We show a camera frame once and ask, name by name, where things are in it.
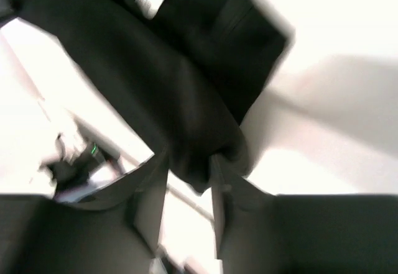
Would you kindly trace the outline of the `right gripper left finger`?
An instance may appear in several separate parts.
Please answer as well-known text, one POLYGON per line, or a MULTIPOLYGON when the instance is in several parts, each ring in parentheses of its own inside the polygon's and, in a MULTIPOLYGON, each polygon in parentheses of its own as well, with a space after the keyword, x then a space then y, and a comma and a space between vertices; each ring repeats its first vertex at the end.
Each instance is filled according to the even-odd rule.
POLYGON ((77 203, 1 196, 2 273, 148 273, 169 156, 160 152, 77 203))

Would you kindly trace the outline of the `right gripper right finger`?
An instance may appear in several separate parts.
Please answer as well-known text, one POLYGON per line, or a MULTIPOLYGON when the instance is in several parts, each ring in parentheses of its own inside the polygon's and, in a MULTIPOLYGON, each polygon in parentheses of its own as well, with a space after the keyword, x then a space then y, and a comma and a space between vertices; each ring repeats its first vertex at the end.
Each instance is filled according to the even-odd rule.
POLYGON ((210 173, 225 273, 397 272, 396 196, 272 195, 219 155, 210 173))

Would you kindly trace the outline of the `black t shirt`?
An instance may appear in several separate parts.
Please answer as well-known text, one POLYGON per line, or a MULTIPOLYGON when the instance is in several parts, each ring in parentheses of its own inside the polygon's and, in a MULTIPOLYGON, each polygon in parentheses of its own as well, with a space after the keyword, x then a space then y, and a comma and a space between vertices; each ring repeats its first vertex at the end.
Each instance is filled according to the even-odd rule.
POLYGON ((1 0, 56 36, 95 88, 153 152, 199 193, 223 154, 242 175, 240 124, 288 38, 252 0, 165 0, 151 19, 136 0, 1 0))

